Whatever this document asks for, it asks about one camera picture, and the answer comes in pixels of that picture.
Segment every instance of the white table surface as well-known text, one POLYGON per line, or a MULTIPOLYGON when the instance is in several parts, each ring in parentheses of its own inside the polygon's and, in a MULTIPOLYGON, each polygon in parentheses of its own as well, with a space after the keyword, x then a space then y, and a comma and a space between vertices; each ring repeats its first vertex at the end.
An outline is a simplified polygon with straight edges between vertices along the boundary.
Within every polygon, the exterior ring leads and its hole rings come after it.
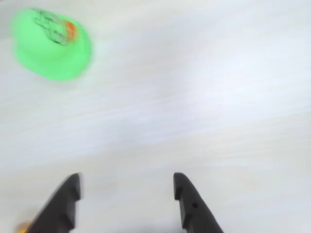
POLYGON ((77 233, 181 233, 184 172, 226 233, 311 232, 311 1, 0 3, 0 227, 82 172, 77 233), (17 64, 25 6, 80 21, 93 62, 52 82, 17 64))

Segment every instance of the green rubber duck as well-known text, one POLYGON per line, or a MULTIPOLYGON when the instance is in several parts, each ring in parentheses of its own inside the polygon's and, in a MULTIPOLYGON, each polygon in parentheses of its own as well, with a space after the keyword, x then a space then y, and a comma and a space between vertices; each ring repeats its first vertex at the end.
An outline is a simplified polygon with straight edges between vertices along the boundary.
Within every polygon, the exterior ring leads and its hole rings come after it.
POLYGON ((28 8, 12 22, 14 54, 27 69, 51 80, 80 75, 91 60, 91 41, 74 19, 28 8))

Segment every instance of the white wood grain surface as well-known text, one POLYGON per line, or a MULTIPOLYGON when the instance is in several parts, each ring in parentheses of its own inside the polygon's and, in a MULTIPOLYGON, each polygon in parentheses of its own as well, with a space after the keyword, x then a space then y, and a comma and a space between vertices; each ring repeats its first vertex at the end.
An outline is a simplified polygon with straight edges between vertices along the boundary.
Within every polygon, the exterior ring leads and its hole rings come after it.
POLYGON ((70 173, 74 232, 181 233, 184 172, 226 233, 311 232, 309 0, 0 3, 0 227, 70 173), (42 7, 89 31, 93 62, 56 83, 12 58, 8 22, 42 7))

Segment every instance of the green toy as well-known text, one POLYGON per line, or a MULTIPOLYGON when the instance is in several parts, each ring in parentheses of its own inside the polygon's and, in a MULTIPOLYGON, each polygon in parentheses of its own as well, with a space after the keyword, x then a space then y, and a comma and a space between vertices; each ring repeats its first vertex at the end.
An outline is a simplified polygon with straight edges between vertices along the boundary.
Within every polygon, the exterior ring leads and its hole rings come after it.
POLYGON ((74 19, 37 8, 13 20, 14 53, 29 70, 48 79, 75 78, 91 60, 91 42, 74 19))

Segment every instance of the orange object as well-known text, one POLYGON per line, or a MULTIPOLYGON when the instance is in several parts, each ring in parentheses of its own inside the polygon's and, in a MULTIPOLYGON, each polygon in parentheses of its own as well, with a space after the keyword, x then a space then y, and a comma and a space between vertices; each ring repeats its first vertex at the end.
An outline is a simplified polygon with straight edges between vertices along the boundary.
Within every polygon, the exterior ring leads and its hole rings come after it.
POLYGON ((66 31, 67 31, 67 41, 72 41, 75 36, 76 36, 76 27, 74 26, 73 23, 64 20, 65 26, 66 26, 66 31))

